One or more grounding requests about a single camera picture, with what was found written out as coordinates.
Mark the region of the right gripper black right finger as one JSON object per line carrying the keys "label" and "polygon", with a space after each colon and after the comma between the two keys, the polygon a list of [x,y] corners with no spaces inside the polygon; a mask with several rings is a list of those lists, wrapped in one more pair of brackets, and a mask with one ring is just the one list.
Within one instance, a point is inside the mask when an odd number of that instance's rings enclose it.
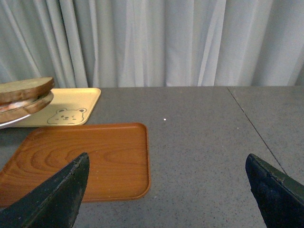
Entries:
{"label": "right gripper black right finger", "polygon": [[254,154],[246,159],[251,192],[268,228],[304,226],[304,186]]}

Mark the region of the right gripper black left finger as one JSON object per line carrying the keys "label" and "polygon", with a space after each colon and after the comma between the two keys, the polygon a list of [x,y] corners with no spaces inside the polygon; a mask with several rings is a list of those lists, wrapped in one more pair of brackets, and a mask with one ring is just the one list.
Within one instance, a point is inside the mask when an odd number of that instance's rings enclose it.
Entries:
{"label": "right gripper black left finger", "polygon": [[87,187],[90,160],[82,153],[0,213],[2,228],[71,228]]}

